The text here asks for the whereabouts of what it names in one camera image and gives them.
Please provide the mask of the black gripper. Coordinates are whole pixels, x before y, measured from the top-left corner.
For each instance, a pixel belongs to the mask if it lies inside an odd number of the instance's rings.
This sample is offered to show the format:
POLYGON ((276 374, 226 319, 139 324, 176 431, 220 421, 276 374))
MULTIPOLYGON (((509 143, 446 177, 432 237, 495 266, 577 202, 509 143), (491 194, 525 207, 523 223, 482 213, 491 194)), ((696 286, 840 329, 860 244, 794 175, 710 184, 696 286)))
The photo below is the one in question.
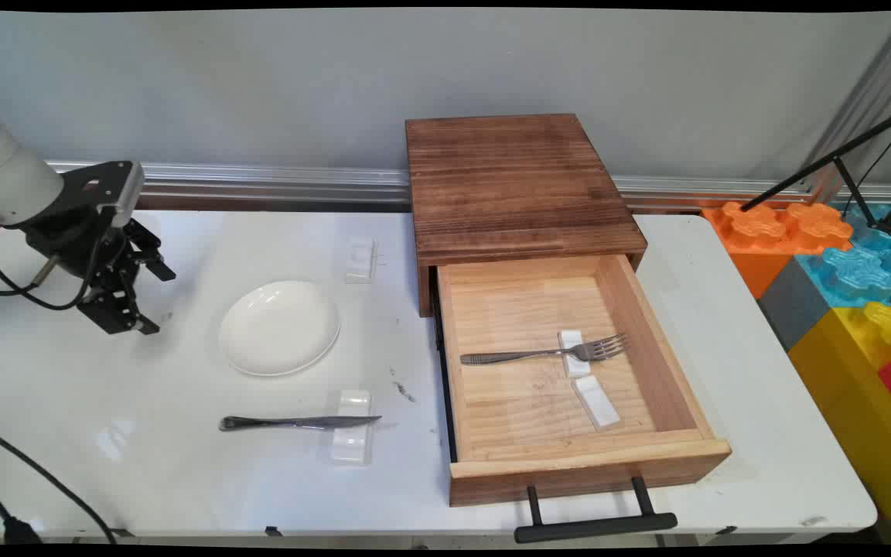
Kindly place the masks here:
POLYGON ((162 240, 136 219, 105 207, 81 207, 25 226, 27 244, 57 267, 86 282, 74 301, 77 309, 108 334, 137 331, 152 335, 158 324, 139 310, 134 289, 137 265, 159 281, 176 279, 159 248, 162 240))

